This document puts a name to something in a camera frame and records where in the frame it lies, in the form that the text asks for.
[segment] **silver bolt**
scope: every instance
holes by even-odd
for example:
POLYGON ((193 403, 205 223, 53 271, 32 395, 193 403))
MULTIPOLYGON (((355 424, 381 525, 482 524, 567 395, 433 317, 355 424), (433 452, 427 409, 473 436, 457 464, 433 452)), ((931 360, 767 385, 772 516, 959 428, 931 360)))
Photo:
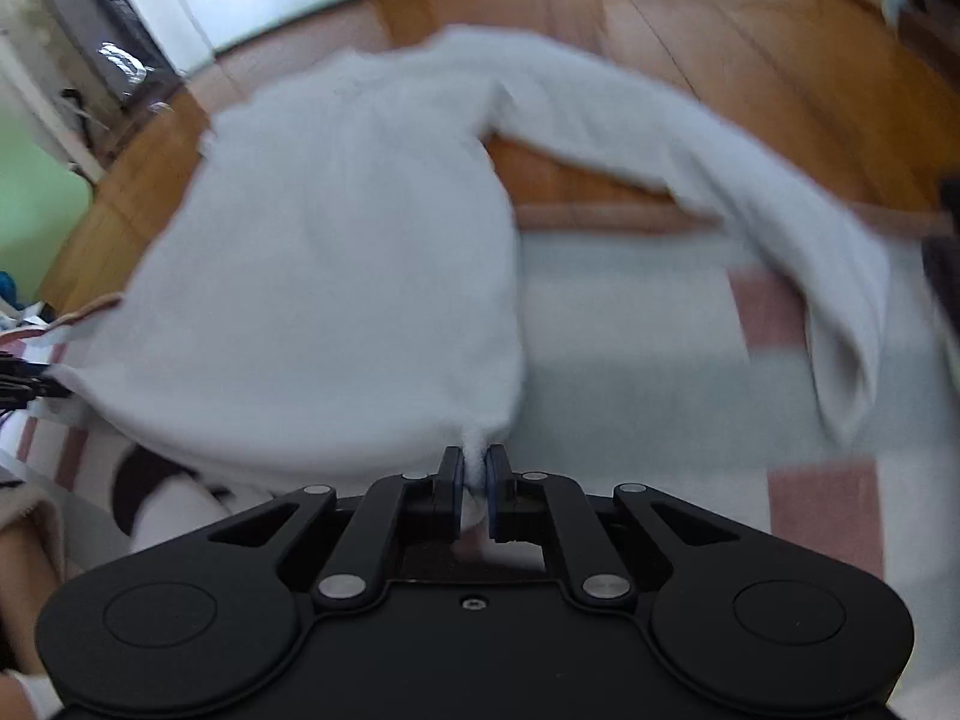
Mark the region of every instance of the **silver bolt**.
POLYGON ((584 580, 584 593, 590 598, 611 601, 630 592, 630 581, 616 574, 594 574, 584 580))
POLYGON ((333 574, 318 585, 320 594, 338 601, 356 598, 366 589, 366 581, 355 574, 333 574))

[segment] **black robotic gripper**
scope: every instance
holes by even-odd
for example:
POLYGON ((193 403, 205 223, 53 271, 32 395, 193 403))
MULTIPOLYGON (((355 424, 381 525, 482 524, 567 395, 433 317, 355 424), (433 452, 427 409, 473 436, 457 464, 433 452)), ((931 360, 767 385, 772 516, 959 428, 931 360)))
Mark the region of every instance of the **black robotic gripper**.
POLYGON ((879 579, 643 485, 514 474, 502 446, 487 474, 491 536, 544 574, 411 571, 458 536, 455 447, 83 574, 37 630, 61 720, 893 717, 913 626, 879 579))

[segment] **green object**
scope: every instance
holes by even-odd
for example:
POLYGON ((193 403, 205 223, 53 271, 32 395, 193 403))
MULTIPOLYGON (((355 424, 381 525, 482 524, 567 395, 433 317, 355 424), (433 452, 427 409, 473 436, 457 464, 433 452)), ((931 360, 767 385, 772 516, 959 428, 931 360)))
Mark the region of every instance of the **green object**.
POLYGON ((29 303, 90 206, 90 186, 32 141, 0 107, 0 271, 29 303))

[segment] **striped fabric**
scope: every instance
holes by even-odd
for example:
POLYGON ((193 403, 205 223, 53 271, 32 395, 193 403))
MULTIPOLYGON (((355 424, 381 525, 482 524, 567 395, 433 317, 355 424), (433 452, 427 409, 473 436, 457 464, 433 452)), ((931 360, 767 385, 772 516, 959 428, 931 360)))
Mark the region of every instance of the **striped fabric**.
MULTIPOLYGON (((918 248, 890 253, 877 405, 837 446, 819 419, 803 298, 742 242, 524 236, 529 370, 508 450, 517 470, 606 495, 642 482, 882 577, 917 626, 894 706, 940 720, 960 706, 960 401, 918 248)), ((0 341, 30 360, 82 354, 0 341)), ((133 450, 76 405, 16 413, 0 430, 4 464, 69 500, 68 552, 84 566, 123 549, 110 512, 133 450)))

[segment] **wooden floor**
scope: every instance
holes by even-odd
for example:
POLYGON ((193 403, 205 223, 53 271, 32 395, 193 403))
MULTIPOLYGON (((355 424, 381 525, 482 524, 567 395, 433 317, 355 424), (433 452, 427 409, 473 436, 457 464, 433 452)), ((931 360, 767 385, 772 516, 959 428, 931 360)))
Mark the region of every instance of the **wooden floor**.
MULTIPOLYGON (((939 176, 960 167, 960 97, 854 0, 358 1, 258 38, 200 73, 100 184, 42 298, 70 311, 123 287, 181 202, 208 114, 341 47, 411 46, 448 23, 535 30, 662 79, 842 199, 929 210, 939 176)), ((503 141, 488 150, 518 208, 669 200, 503 141)))

